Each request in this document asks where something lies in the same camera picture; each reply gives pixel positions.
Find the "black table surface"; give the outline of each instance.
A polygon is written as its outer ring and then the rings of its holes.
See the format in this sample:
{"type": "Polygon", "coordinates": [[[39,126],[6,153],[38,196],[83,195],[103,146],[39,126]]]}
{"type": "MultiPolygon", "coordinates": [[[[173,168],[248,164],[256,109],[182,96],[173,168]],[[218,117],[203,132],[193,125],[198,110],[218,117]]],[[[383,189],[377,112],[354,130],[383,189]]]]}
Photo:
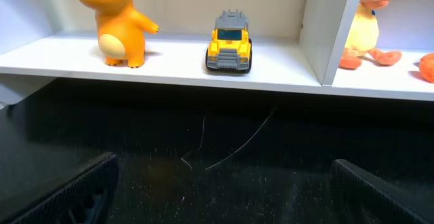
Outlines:
{"type": "Polygon", "coordinates": [[[57,79],[0,110],[0,200],[110,151],[108,223],[335,223],[339,158],[434,200],[433,105],[57,79]]]}

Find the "orange round object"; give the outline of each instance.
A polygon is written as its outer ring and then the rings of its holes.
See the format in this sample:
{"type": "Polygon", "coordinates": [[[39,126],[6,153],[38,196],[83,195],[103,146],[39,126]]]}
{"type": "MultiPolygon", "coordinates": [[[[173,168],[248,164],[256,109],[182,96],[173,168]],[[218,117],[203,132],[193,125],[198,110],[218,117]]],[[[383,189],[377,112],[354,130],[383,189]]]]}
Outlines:
{"type": "Polygon", "coordinates": [[[427,81],[434,83],[434,53],[420,59],[419,71],[427,81]]]}

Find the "white shelf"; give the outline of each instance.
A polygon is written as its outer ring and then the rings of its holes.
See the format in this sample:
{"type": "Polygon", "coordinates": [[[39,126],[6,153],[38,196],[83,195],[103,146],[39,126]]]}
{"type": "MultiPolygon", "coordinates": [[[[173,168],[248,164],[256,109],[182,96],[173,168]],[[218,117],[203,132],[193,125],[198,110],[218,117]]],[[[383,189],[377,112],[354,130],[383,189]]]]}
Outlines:
{"type": "Polygon", "coordinates": [[[365,58],[355,71],[338,69],[333,88],[353,90],[351,93],[359,96],[434,100],[434,84],[425,81],[418,68],[420,59],[428,53],[403,52],[402,59],[391,67],[382,67],[365,58]]]}
{"type": "Polygon", "coordinates": [[[317,78],[298,44],[253,39],[249,74],[209,72],[206,35],[147,35],[146,63],[139,69],[110,67],[96,34],[57,34],[0,55],[0,73],[115,81],[168,83],[283,92],[318,92],[317,78]]]}

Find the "figurine's foot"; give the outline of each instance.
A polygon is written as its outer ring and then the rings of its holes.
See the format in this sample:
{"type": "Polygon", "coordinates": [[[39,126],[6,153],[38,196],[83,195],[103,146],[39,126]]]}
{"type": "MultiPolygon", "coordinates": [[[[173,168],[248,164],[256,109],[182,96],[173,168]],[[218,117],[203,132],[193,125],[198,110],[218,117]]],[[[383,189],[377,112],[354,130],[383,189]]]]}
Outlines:
{"type": "Polygon", "coordinates": [[[128,67],[131,69],[139,68],[144,64],[143,56],[138,58],[131,58],[128,60],[128,67]]]}
{"type": "Polygon", "coordinates": [[[116,66],[116,65],[121,64],[121,63],[122,63],[122,60],[117,60],[114,58],[106,57],[106,64],[109,66],[116,66]]]}
{"type": "Polygon", "coordinates": [[[381,65],[391,66],[396,64],[396,62],[401,60],[402,53],[398,51],[392,52],[381,52],[380,50],[374,48],[368,52],[374,60],[376,60],[381,65]]]}
{"type": "Polygon", "coordinates": [[[357,69],[361,66],[361,58],[344,55],[340,59],[339,67],[345,69],[357,69]]]}

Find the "yellow toy truck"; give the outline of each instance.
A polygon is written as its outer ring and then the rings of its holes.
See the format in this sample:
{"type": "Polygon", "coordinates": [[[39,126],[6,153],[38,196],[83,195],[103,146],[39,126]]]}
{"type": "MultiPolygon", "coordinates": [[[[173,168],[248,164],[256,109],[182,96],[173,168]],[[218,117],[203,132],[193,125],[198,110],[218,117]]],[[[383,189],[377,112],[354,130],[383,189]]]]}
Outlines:
{"type": "Polygon", "coordinates": [[[223,11],[217,18],[211,43],[206,50],[205,65],[211,71],[250,72],[252,40],[249,38],[249,19],[243,12],[223,11]]]}

